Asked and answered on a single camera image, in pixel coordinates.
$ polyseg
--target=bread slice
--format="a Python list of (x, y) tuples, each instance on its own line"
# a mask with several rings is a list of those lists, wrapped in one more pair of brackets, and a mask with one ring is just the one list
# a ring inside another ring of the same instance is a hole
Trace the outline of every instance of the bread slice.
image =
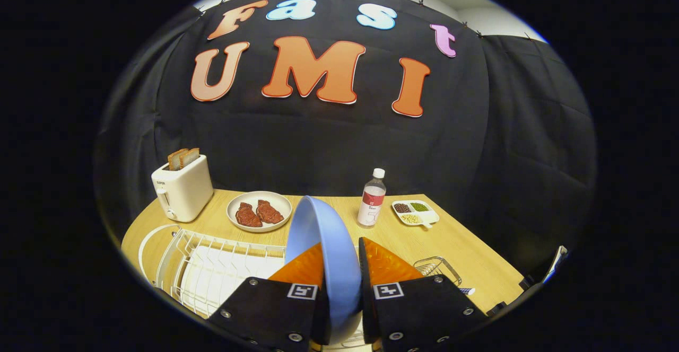
[(179, 154), (179, 168), (186, 168), (188, 164), (198, 159), (198, 157), (201, 155), (199, 153), (200, 151), (200, 148), (194, 147), (194, 149), (191, 149), (191, 151)]
[(188, 152), (188, 148), (182, 148), (179, 151), (176, 151), (170, 156), (168, 156), (168, 164), (170, 164), (170, 171), (179, 171), (180, 166), (179, 166), (179, 155), (183, 154), (184, 152)]

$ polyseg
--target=white bottle cap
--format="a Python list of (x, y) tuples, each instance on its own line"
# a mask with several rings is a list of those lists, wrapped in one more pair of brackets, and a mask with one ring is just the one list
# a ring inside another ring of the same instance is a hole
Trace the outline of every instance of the white bottle cap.
[(374, 178), (384, 178), (384, 169), (375, 168), (375, 170), (373, 170), (373, 177)]

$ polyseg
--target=blue letter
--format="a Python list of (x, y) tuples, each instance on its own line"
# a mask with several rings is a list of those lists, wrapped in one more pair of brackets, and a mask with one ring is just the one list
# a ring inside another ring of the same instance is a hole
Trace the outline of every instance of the blue letter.
[(372, 26), (380, 30), (388, 30), (396, 25), (396, 12), (385, 6), (376, 4), (363, 4), (359, 6), (359, 14), (356, 20), (363, 24), (363, 26)]
[(307, 19), (314, 16), (314, 6), (316, 6), (315, 0), (289, 0), (276, 5), (279, 8), (270, 11), (266, 18), (270, 21), (286, 18)]

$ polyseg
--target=meat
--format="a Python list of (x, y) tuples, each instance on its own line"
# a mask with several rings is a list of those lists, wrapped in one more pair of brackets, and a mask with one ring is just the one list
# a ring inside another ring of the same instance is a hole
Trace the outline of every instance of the meat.
[(245, 202), (240, 203), (240, 207), (236, 212), (236, 221), (238, 221), (239, 224), (250, 228), (262, 227), (262, 222), (255, 212), (253, 212), (253, 206)]
[(278, 224), (283, 216), (267, 200), (257, 200), (257, 216), (267, 224)]

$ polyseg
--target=black curtain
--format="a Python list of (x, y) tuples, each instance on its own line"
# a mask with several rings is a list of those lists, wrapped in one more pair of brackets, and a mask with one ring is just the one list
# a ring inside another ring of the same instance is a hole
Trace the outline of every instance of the black curtain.
[[(373, 168), (386, 169), (388, 195), (425, 193), (526, 274), (571, 245), (591, 200), (594, 130), (585, 98), (546, 43), (478, 37), (472, 29), (409, 0), (315, 0), (315, 16), (269, 21), (269, 4), (211, 41), (231, 0), (204, 14), (188, 9), (152, 38), (112, 92), (95, 155), (95, 188), (122, 238), (153, 199), (151, 173), (167, 154), (200, 147), (216, 188), (290, 195), (357, 196)], [(397, 11), (390, 30), (361, 26), (357, 7)], [(429, 24), (456, 37), (455, 58), (439, 52)], [(276, 38), (303, 36), (316, 57), (339, 40), (366, 47), (352, 105), (262, 96)], [(208, 83), (221, 76), (223, 48), (247, 41), (233, 86), (217, 101), (190, 93), (194, 58), (217, 48)], [(398, 115), (408, 57), (427, 64), (420, 118)]]

